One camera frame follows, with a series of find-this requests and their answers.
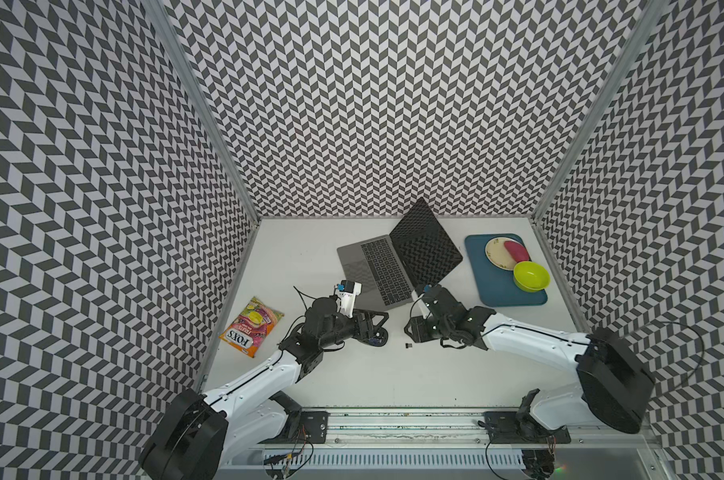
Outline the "grey laptop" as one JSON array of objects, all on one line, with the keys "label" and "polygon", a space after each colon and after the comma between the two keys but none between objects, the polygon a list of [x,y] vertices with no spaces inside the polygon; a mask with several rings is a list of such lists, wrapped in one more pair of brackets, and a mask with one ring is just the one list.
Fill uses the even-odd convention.
[{"label": "grey laptop", "polygon": [[362,285],[357,309],[388,311],[445,279],[462,261],[425,199],[418,199],[387,235],[341,246],[347,280]]}]

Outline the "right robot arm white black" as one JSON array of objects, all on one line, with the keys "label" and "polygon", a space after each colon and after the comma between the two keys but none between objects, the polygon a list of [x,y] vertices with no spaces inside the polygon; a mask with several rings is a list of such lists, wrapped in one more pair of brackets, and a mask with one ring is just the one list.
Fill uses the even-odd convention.
[{"label": "right robot arm white black", "polygon": [[441,285],[417,302],[425,311],[405,326],[416,343],[506,352],[568,373],[563,386],[534,388],[523,397],[511,421],[522,439],[536,441],[596,422],[625,434],[641,431],[656,379],[617,332],[600,327],[570,333],[517,321],[489,307],[468,309]]}]

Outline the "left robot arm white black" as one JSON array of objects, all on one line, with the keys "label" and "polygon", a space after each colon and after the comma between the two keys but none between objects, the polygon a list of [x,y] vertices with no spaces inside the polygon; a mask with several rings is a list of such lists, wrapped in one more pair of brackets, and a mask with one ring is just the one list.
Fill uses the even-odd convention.
[{"label": "left robot arm white black", "polygon": [[256,444],[278,437],[299,410],[284,391],[311,373],[334,345],[382,347],[388,313],[356,309],[351,298],[318,298],[277,351],[237,379],[205,393],[186,389],[168,405],[139,466],[151,479],[212,479]]}]

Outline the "teal tray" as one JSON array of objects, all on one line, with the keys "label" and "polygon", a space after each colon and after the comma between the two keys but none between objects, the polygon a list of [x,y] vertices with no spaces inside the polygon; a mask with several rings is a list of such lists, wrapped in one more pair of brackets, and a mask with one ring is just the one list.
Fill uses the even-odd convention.
[{"label": "teal tray", "polygon": [[472,266],[481,301],[489,307],[541,306],[548,302],[546,290],[536,293],[524,292],[514,282],[513,271],[494,265],[485,253],[486,245],[495,238],[525,242],[519,235],[477,234],[465,238],[467,257]]}]

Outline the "beige plate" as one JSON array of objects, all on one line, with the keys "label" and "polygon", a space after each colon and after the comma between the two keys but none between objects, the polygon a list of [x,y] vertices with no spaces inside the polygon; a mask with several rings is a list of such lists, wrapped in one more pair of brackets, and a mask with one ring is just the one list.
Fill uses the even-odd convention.
[{"label": "beige plate", "polygon": [[512,271],[518,261],[507,248],[507,243],[510,243],[512,249],[516,249],[519,246],[518,242],[509,237],[495,237],[487,242],[485,254],[488,260],[496,267],[502,270]]}]

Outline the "Fox's candy bag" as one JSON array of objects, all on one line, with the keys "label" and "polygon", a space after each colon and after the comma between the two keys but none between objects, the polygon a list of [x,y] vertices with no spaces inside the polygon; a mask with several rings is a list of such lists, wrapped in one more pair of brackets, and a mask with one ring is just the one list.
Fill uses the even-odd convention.
[{"label": "Fox's candy bag", "polygon": [[250,358],[254,358],[284,314],[252,297],[247,306],[225,328],[219,338]]}]

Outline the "lime green bowl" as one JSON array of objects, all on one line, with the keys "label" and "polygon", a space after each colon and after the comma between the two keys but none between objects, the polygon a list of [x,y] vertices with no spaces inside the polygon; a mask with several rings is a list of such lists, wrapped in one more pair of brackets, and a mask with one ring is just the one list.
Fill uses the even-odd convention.
[{"label": "lime green bowl", "polygon": [[513,279],[516,286],[528,293],[545,290],[551,282],[548,270],[533,261],[523,261],[515,265]]}]

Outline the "aluminium front rail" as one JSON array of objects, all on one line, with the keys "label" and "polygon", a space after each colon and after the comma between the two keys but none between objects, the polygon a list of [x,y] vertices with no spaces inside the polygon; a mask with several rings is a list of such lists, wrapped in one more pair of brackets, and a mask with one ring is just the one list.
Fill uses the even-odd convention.
[{"label": "aluminium front rail", "polygon": [[469,449],[490,446],[497,449],[553,447],[568,448],[658,448],[660,441],[643,426],[638,434],[625,434],[604,425],[575,425],[566,428],[568,440],[539,440],[513,443],[508,435],[491,439],[483,425],[481,408],[437,409],[351,409],[328,411],[320,435],[312,440],[318,449],[333,451]]}]

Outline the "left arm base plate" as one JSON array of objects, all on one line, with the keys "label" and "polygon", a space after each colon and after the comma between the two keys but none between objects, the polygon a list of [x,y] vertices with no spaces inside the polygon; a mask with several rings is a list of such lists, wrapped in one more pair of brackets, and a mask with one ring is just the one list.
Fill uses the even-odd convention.
[{"label": "left arm base plate", "polygon": [[324,444],[327,438],[328,411],[301,411],[287,416],[287,421],[280,434],[273,438],[277,443],[309,441],[313,444]]}]

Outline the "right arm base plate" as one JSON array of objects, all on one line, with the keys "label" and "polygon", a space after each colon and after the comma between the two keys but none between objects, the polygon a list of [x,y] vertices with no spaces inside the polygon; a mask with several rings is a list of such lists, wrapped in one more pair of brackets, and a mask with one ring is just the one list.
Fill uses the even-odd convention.
[{"label": "right arm base plate", "polygon": [[530,415],[510,410],[486,411],[483,425],[494,443],[559,445],[572,442],[566,427],[548,430]]}]

